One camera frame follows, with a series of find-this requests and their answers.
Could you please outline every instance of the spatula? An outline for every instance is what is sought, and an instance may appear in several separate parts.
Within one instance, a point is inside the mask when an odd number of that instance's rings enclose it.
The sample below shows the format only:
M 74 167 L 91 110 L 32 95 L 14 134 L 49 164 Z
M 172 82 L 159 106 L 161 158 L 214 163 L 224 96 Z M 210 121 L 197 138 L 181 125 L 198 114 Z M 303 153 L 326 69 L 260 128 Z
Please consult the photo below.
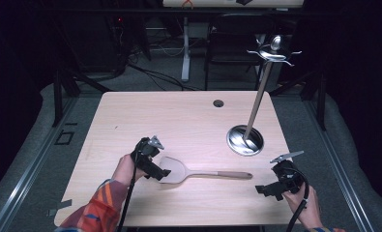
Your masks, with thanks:
M 253 175 L 248 172 L 189 170 L 182 162 L 170 157 L 161 158 L 160 168 L 171 170 L 169 175 L 160 180 L 162 184 L 178 184 L 191 175 L 222 176 L 245 180 L 253 177 Z

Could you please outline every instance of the person's arm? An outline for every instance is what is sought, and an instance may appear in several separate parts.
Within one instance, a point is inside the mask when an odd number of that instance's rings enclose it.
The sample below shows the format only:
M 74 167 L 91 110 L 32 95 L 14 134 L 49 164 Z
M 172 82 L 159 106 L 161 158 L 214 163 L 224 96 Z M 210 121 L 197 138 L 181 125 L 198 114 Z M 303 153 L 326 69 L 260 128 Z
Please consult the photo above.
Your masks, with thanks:
M 55 232 L 113 232 L 119 221 L 122 203 L 127 197 L 133 169 L 130 155 L 120 158 L 112 179 L 100 185 L 90 202 L 67 217 Z M 137 169 L 135 180 L 144 175 L 145 172 Z
M 289 204 L 290 210 L 293 214 L 296 212 L 300 203 L 305 195 L 305 184 L 300 187 L 300 190 L 293 194 L 289 191 L 283 194 Z M 308 232 L 316 231 L 332 231 L 332 232 L 344 232 L 342 229 L 326 228 L 323 226 L 320 218 L 320 208 L 318 204 L 318 198 L 316 190 L 309 186 L 309 198 L 305 209 L 299 214 L 299 221 L 305 226 Z

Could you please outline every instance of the light wood tabletop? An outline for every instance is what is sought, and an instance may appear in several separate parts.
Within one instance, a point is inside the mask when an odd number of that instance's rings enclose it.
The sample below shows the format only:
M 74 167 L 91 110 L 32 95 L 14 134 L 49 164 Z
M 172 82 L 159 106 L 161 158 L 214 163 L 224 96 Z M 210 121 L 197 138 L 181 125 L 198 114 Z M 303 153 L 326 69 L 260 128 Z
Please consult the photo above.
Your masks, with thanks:
M 243 171 L 250 180 L 189 177 L 181 184 L 141 178 L 134 186 L 124 226 L 203 226 L 287 224 L 285 200 L 258 194 L 255 186 L 278 178 L 270 160 L 289 153 L 272 101 L 265 93 L 253 127 L 264 138 L 256 156 L 243 157 L 226 143 L 227 132 L 248 123 L 256 92 L 109 92 L 103 95 L 75 165 L 55 224 L 85 205 L 112 176 L 119 158 L 142 137 L 156 135 L 164 150 L 154 157 L 180 160 L 189 169 Z M 215 100 L 223 107 L 214 106 Z
M 236 0 L 163 0 L 163 6 L 174 8 L 190 8 L 191 6 L 194 8 L 301 8 L 303 2 L 304 0 L 252 0 L 246 5 L 242 5 Z

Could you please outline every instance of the wooden handle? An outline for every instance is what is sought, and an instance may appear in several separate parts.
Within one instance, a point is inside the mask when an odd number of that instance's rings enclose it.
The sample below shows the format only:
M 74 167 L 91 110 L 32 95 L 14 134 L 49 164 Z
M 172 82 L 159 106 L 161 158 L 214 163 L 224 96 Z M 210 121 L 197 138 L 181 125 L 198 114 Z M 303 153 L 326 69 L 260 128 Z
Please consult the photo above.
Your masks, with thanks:
M 218 176 L 222 177 L 233 177 L 240 179 L 251 179 L 253 175 L 248 172 L 233 172 L 233 171 L 219 171 Z

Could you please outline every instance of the human hand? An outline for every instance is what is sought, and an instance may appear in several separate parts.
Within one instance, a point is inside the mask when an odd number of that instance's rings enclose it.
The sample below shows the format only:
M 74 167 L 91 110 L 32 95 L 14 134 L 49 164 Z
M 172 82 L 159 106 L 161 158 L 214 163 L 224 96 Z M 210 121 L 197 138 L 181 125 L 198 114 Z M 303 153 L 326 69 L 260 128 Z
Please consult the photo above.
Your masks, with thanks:
M 128 186 L 131 183 L 134 168 L 135 164 L 132 161 L 131 155 L 126 154 L 119 159 L 118 166 L 112 175 L 112 179 Z M 146 173 L 144 171 L 136 168 L 135 181 L 145 175 Z
M 286 198 L 289 204 L 290 210 L 293 214 L 296 212 L 300 203 L 303 201 L 305 195 L 305 184 L 302 184 L 300 190 L 293 194 L 289 191 L 283 193 L 284 198 Z M 323 227 L 320 219 L 320 208 L 318 205 L 318 198 L 316 190 L 309 186 L 309 198 L 305 209 L 299 214 L 299 221 L 305 226 L 306 229 Z

